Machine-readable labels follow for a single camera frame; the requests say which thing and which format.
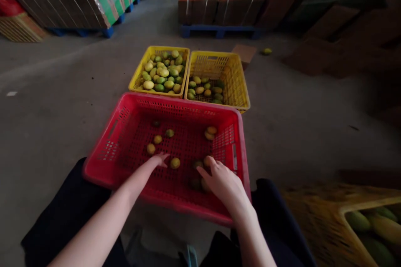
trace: person's right hand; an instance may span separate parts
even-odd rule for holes
[[[211,156],[207,157],[210,162],[212,176],[202,167],[196,169],[205,179],[210,190],[221,200],[233,218],[242,210],[252,207],[245,192],[244,186],[238,176],[220,161],[215,161]]]

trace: dark pants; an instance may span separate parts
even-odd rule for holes
[[[109,199],[110,190],[82,178],[84,161],[85,158],[76,163],[52,202],[22,240],[27,267],[47,266]],[[276,199],[279,194],[275,188],[272,191],[272,183],[260,179],[257,186],[258,189],[252,193],[252,201],[277,266],[315,266],[298,226],[288,211],[285,212],[282,199]],[[231,239],[216,232],[201,266],[222,266],[227,263],[230,266],[241,266],[241,254],[234,230]],[[129,266],[120,238],[104,266]]]

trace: hand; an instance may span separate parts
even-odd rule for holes
[[[208,156],[207,159],[210,162],[212,176],[202,167],[198,166],[196,170],[205,179],[212,192],[226,206],[231,216],[236,218],[244,210],[252,208],[240,178],[224,166],[222,162],[215,161],[211,156]]]
[[[154,156],[152,156],[149,160],[154,161],[155,168],[157,166],[161,166],[164,168],[167,168],[166,163],[164,162],[164,160],[169,156],[170,154],[165,154],[164,152],[160,152],[159,154],[155,154]]]

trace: person's left hand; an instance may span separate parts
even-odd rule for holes
[[[169,156],[170,154],[165,154],[164,152],[160,152],[159,154],[155,154],[154,156],[152,156],[150,159],[154,160],[156,163],[156,166],[161,166],[164,168],[167,168],[166,163],[164,162],[164,160]]]

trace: red plastic crate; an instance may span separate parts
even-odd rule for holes
[[[152,126],[160,121],[160,127]],[[218,133],[208,141],[204,131],[215,126]],[[165,137],[173,129],[172,138]],[[240,113],[233,108],[208,103],[158,97],[142,93],[125,93],[119,100],[106,129],[84,165],[84,177],[110,189],[117,189],[140,165],[149,159],[146,146],[155,135],[163,141],[156,153],[164,151],[178,157],[181,166],[157,167],[141,193],[145,200],[178,212],[190,213],[225,226],[232,219],[221,201],[213,194],[194,191],[190,180],[199,177],[192,168],[196,160],[212,154],[234,171],[248,197],[248,165]]]

